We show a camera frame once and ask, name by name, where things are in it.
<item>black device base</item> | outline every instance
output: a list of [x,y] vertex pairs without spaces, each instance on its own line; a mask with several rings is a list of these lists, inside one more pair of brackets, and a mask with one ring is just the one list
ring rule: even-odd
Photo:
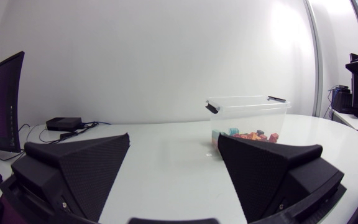
[[49,131],[69,131],[80,129],[81,118],[54,118],[47,121]]
[[352,93],[347,86],[339,86],[336,88],[332,97],[333,109],[344,114],[358,115],[358,108],[352,106]]

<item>colorful toy block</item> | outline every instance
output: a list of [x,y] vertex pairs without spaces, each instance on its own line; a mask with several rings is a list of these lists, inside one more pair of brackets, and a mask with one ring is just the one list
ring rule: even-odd
[[233,135],[239,134],[239,133],[240,133],[240,131],[239,131],[238,128],[229,128],[229,135],[230,136],[233,136]]
[[258,134],[258,136],[260,136],[261,134],[265,134],[265,132],[261,130],[256,131],[256,133]]
[[259,141],[267,141],[267,136],[266,135],[261,134],[259,137],[260,137]]
[[271,134],[270,138],[268,139],[268,141],[274,142],[274,143],[276,143],[277,140],[278,140],[278,134],[277,133]]
[[256,137],[257,137],[257,136],[258,136],[257,133],[250,133],[250,134],[248,135],[248,139],[256,140]]

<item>monitor screen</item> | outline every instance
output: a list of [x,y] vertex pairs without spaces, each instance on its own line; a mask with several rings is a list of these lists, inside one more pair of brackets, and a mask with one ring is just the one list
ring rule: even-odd
[[0,63],[0,150],[20,152],[17,95],[24,52]]

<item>clear plastic container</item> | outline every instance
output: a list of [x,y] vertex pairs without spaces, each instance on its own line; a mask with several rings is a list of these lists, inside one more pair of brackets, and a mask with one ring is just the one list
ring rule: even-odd
[[277,142],[290,102],[272,96],[210,97],[212,143],[219,133],[238,138]]

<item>wooden block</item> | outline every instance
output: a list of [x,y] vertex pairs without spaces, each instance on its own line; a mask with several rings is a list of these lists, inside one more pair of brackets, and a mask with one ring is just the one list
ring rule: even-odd
[[261,134],[265,134],[265,132],[261,130],[256,131],[256,133],[258,134],[258,136],[260,136]]
[[239,133],[240,133],[240,131],[239,131],[238,128],[229,128],[229,135],[230,136],[233,136],[233,135],[239,134]]
[[274,133],[274,134],[270,135],[270,138],[268,139],[268,141],[276,143],[277,139],[278,139],[278,134]]
[[267,141],[267,136],[266,135],[261,134],[259,137],[260,137],[261,141]]

